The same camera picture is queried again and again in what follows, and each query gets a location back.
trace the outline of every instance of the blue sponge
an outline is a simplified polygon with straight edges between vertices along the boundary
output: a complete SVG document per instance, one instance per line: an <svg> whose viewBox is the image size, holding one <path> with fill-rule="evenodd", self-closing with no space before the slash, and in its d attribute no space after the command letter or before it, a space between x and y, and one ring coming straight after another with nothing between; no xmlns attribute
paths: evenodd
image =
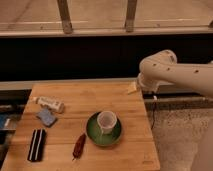
<svg viewBox="0 0 213 171"><path fill-rule="evenodd" d="M57 120L57 118L55 116L53 116L52 113L50 112L50 110L48 110L47 108L43 108L37 114L37 117L39 119L41 119L42 123L47 127L52 126Z"/></svg>

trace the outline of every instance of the blue object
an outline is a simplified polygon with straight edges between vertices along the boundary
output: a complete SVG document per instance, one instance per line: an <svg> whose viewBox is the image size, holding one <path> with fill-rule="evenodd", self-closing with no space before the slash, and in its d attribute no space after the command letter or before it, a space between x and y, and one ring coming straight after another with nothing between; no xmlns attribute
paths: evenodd
<svg viewBox="0 0 213 171"><path fill-rule="evenodd" d="M54 115L52 115L51 111L48 110L47 108L43 108L37 114L37 117L41 119L42 123L47 127L52 126L57 120L57 118Z"/></svg>
<svg viewBox="0 0 213 171"><path fill-rule="evenodd" d="M7 120L7 118L9 118L10 115L5 115L5 114L2 114L0 115L0 129L4 129L4 124Z"/></svg>

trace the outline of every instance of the gray floor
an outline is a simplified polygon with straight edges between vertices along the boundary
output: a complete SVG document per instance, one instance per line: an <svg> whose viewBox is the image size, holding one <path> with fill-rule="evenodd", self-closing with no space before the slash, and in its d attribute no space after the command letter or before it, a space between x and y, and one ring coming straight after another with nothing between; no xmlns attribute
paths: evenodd
<svg viewBox="0 0 213 171"><path fill-rule="evenodd" d="M154 104L146 101L151 124ZM197 145L213 118L213 102L174 98L157 102L153 135L161 171L189 171Z"/></svg>

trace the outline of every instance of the red chili pepper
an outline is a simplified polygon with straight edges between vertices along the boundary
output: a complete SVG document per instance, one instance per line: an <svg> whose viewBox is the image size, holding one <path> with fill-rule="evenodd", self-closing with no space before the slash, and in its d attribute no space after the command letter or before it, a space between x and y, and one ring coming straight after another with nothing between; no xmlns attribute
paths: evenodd
<svg viewBox="0 0 213 171"><path fill-rule="evenodd" d="M73 157L74 157L73 160L75 158L81 157L81 154L82 154L83 148L84 148L84 144L85 144L85 140L86 140L86 134L84 133L78 138L78 140L75 144L75 148L74 148L74 151L72 153Z"/></svg>

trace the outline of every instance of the black wall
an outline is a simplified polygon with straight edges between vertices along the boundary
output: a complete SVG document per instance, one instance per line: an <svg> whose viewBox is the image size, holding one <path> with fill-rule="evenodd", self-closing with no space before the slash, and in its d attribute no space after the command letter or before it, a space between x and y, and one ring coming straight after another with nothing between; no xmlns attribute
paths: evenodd
<svg viewBox="0 0 213 171"><path fill-rule="evenodd" d="M144 57L164 49L180 63L208 63L213 34L1 38L0 81L135 77Z"/></svg>

